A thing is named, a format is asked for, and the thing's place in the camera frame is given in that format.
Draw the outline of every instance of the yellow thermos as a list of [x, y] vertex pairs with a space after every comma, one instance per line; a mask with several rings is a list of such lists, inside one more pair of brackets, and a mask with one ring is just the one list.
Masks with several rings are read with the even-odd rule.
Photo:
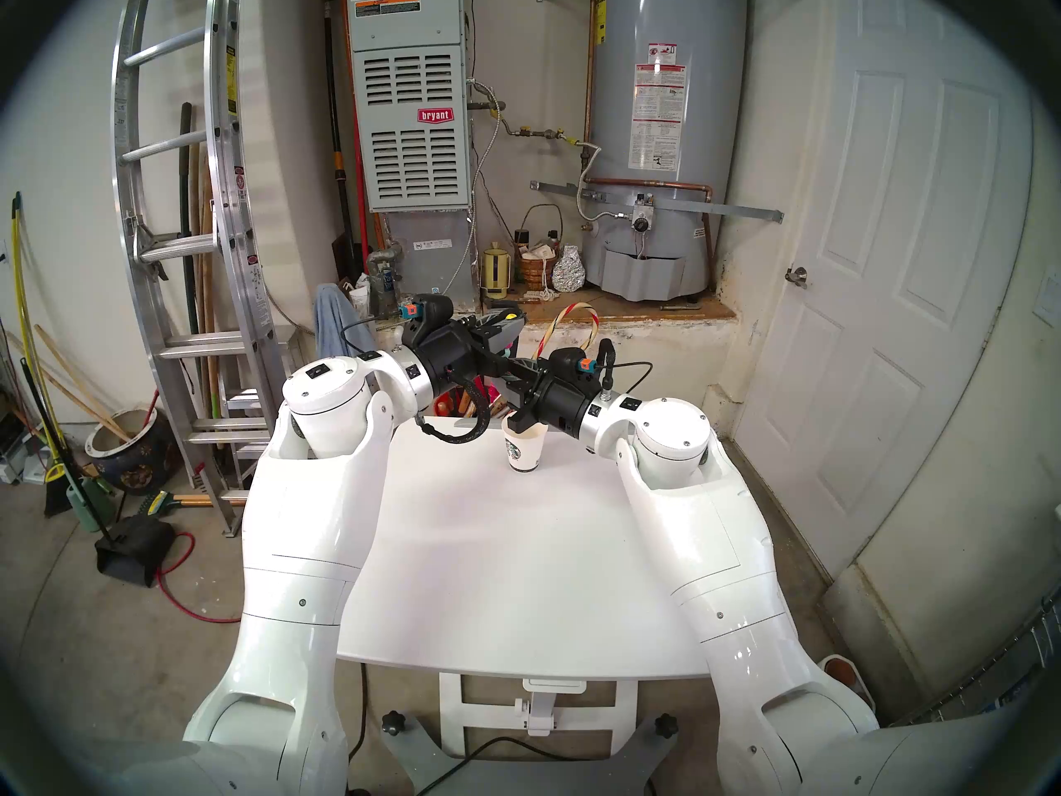
[[483, 287], [491, 299], [504, 299], [511, 281], [509, 272], [512, 259], [498, 242], [483, 252]]

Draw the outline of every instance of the starbucks cup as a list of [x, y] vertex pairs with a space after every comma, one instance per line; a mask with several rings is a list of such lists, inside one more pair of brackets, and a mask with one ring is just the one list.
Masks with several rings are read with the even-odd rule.
[[529, 473], [538, 467], [549, 426], [538, 422], [523, 433], [516, 433], [508, 427], [508, 416], [506, 416], [501, 420], [501, 430], [505, 434], [505, 451], [508, 453], [508, 464], [512, 470]]

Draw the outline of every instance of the gas valve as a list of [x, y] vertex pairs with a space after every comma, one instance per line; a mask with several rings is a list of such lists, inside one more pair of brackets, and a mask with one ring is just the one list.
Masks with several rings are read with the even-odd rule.
[[630, 215], [630, 227], [639, 233], [651, 230], [656, 218], [655, 200], [650, 193], [639, 193], [633, 203], [633, 213]]

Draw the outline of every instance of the bryant logo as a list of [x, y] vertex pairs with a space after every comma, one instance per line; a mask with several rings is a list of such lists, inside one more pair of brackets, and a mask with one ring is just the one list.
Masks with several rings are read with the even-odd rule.
[[451, 107], [422, 107], [416, 111], [416, 118], [420, 122], [429, 125], [437, 125], [439, 122], [453, 121], [453, 108]]

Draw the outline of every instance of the door hinge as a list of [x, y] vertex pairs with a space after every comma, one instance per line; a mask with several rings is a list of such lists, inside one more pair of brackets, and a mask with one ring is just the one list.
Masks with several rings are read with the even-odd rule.
[[984, 344], [980, 345], [980, 352], [982, 353], [987, 349], [988, 342], [991, 341], [991, 334], [994, 333], [994, 326], [998, 324], [998, 314], [1002, 313], [1002, 306], [999, 305], [995, 308], [995, 315], [991, 317], [991, 324], [988, 326], [987, 335], [984, 336]]

